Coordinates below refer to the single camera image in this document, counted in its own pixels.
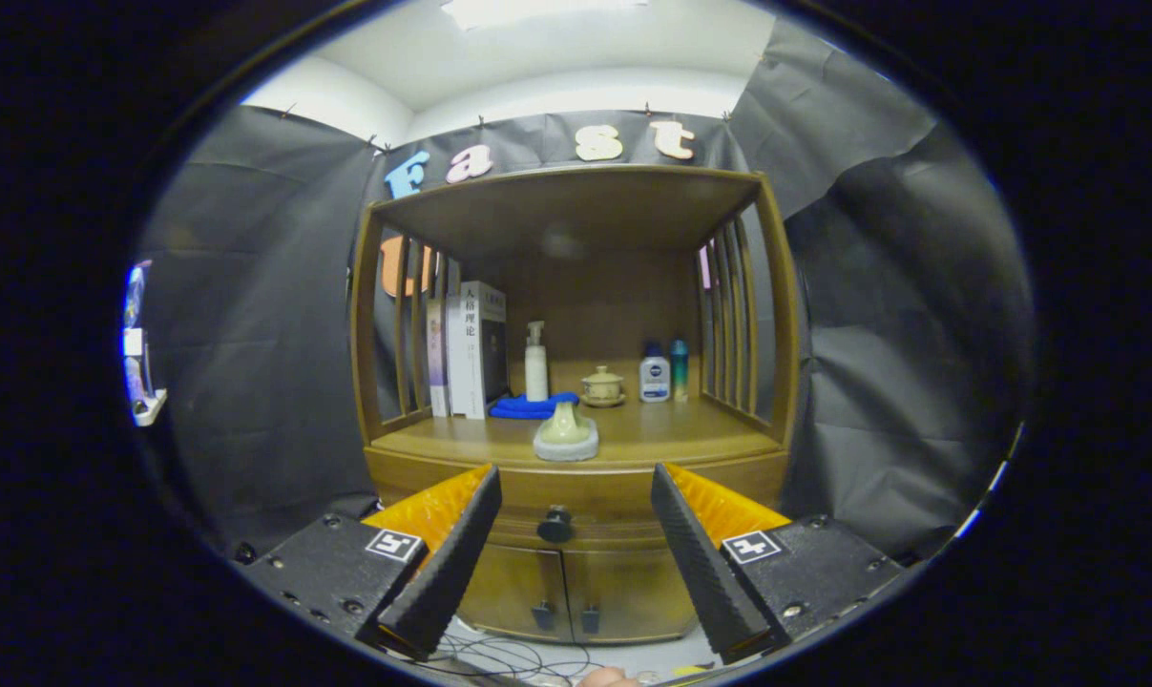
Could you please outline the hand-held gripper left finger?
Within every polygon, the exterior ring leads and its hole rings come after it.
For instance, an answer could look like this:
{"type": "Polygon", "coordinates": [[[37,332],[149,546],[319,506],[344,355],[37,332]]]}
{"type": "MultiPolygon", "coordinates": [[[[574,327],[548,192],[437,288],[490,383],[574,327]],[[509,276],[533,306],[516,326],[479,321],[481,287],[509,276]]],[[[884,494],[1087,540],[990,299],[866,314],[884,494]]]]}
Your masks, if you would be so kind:
{"type": "Polygon", "coordinates": [[[324,631],[429,659],[465,597],[501,504],[500,471],[482,465],[366,518],[324,513],[243,572],[324,631]]]}

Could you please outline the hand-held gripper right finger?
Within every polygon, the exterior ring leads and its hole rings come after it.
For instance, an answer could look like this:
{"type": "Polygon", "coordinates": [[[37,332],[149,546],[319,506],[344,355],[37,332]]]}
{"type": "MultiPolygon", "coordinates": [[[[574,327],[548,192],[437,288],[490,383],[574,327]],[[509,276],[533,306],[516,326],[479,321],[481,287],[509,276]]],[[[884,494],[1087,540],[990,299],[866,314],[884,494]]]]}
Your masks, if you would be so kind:
{"type": "Polygon", "coordinates": [[[838,625],[905,573],[827,514],[786,518],[679,465],[655,465],[651,482],[651,509],[725,664],[838,625]]]}

